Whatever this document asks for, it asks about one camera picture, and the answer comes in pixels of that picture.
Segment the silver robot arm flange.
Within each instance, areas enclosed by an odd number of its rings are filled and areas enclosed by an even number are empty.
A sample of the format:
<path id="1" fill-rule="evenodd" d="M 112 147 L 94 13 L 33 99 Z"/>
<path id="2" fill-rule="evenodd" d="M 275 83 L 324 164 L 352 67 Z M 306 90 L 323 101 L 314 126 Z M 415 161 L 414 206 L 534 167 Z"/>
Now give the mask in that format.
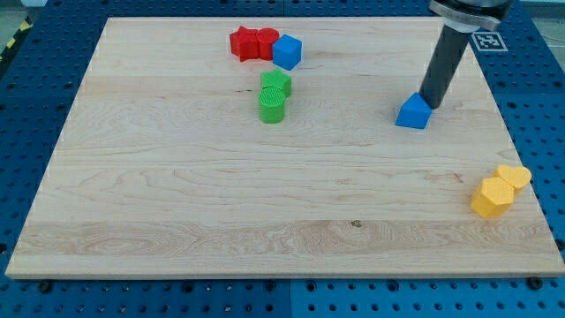
<path id="1" fill-rule="evenodd" d="M 429 10 L 460 33 L 480 28 L 496 31 L 509 13 L 513 0 L 431 0 Z"/>

